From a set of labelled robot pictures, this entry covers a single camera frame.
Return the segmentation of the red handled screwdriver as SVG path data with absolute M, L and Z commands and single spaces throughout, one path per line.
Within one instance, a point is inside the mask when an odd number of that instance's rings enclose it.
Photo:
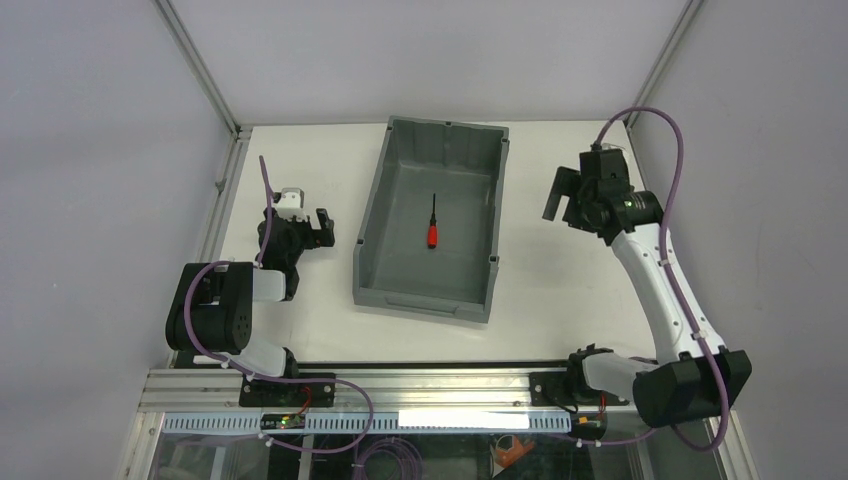
M 436 205 L 437 205 L 437 195 L 435 193 L 432 194 L 431 199 L 431 213 L 429 218 L 429 226 L 426 237 L 426 244 L 428 249 L 436 249 L 438 246 L 438 223 L 437 223 L 437 214 L 436 214 Z

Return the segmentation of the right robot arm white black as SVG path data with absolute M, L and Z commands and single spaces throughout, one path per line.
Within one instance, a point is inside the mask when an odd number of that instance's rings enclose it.
M 608 279 L 618 261 L 648 322 L 660 370 L 604 351 L 578 365 L 578 380 L 635 402 L 653 427 L 723 415 L 737 389 L 719 370 L 725 341 L 711 327 L 672 256 L 670 212 L 630 183 L 617 149 L 593 147 L 578 169 L 557 170 L 544 218 L 604 242 L 584 251 L 552 247 L 535 228 L 528 200 L 508 196 L 508 147 L 397 153 L 373 167 L 363 218 L 350 243 L 353 302 L 392 316 L 410 313 L 474 328 L 508 325 L 504 352 L 574 338 L 581 325 L 605 325 L 605 304 L 586 282 Z M 664 371 L 694 372 L 680 404 Z

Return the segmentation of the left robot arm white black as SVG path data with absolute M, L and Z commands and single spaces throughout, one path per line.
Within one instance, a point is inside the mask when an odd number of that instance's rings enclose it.
M 253 307 L 293 300 L 303 253 L 334 245 L 334 221 L 323 208 L 316 217 L 317 228 L 309 216 L 283 218 L 272 209 L 257 226 L 260 252 L 254 261 L 186 264 L 166 319 L 168 346 L 250 378 L 297 378 L 292 351 L 253 332 Z

